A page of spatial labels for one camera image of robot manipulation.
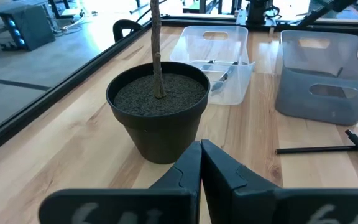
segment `soil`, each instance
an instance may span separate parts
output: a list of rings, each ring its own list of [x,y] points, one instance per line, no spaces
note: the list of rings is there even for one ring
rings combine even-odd
[[[153,76],[138,78],[118,92],[114,105],[126,113],[157,116],[187,109],[205,95],[200,83],[184,75],[164,74],[164,87],[167,96],[157,99],[153,93]]]

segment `glass panel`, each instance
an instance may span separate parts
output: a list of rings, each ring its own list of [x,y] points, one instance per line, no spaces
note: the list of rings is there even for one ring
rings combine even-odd
[[[148,9],[149,0],[0,0],[0,124],[112,46],[116,21]],[[182,13],[182,2],[160,11]]]
[[[305,16],[305,14],[321,7],[321,4],[315,0],[274,0],[274,6],[280,8],[281,19],[295,20]],[[358,3],[347,7],[342,12],[330,11],[325,14],[321,21],[342,21],[358,22]]]

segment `black aluminum frame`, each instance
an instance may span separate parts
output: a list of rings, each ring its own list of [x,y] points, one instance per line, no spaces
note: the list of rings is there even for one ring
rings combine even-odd
[[[70,9],[70,5],[68,4],[67,0],[63,0],[66,9]],[[60,14],[59,10],[57,9],[55,0],[49,0],[49,4],[52,8],[52,12],[55,14],[56,19],[72,19],[73,16],[63,16]]]
[[[183,8],[183,13],[209,14],[216,5],[218,5],[218,14],[222,14],[222,0],[212,0],[209,4],[206,4],[206,0],[200,0],[198,9]]]
[[[281,30],[310,30],[322,32],[345,32],[358,35],[358,22],[314,22],[307,27],[296,27],[288,24],[288,21],[277,21],[267,23],[267,25],[252,25],[237,21],[237,19],[228,16],[210,15],[182,15],[182,16],[163,16],[163,26],[241,26],[249,31],[267,31],[271,32]],[[140,36],[151,28],[151,22],[143,24],[143,29],[131,32],[126,37],[117,41],[114,45],[100,53],[97,57],[83,65],[77,71],[69,75],[55,87],[46,91],[42,96],[31,102],[25,108],[22,108],[16,114],[0,124],[0,146],[12,138],[20,130],[25,128],[35,118],[50,108],[54,103],[63,98],[67,93],[76,88],[79,84],[90,77],[97,69],[108,63],[114,56],[119,54],[126,47],[135,42]]]

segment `tree trunk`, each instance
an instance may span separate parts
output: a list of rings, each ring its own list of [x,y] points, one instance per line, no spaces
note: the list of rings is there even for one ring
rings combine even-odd
[[[150,8],[152,10],[152,56],[154,70],[154,96],[163,98],[165,93],[164,83],[161,71],[161,54],[160,54],[160,31],[161,17],[158,0],[150,0]]]

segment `table leg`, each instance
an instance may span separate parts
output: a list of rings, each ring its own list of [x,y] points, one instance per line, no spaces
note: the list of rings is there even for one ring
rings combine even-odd
[[[52,7],[52,12],[55,14],[55,18],[59,19],[60,13],[59,13],[59,10],[57,10],[55,0],[49,0],[49,4]]]
[[[142,6],[142,5],[140,5],[140,0],[136,0],[136,5],[137,5],[137,8],[134,9],[134,10],[129,11],[129,13],[133,14],[133,13],[135,13],[135,12],[137,12],[137,11],[143,9],[144,7],[148,6],[149,4],[144,4],[144,5]]]
[[[65,5],[66,9],[70,8],[70,5],[68,4],[68,0],[63,0],[63,3]]]
[[[57,25],[55,14],[52,12],[51,8],[49,7],[49,4],[48,3],[42,4],[42,7],[48,17],[50,25],[53,27],[53,29],[59,30],[59,26]]]
[[[236,10],[241,8],[241,0],[233,0],[232,1],[232,7],[231,7],[231,15],[234,15],[236,13]]]
[[[223,0],[218,0],[218,14],[222,14],[222,1]]]
[[[206,0],[200,0],[200,8],[198,9],[198,13],[204,14],[206,12]]]

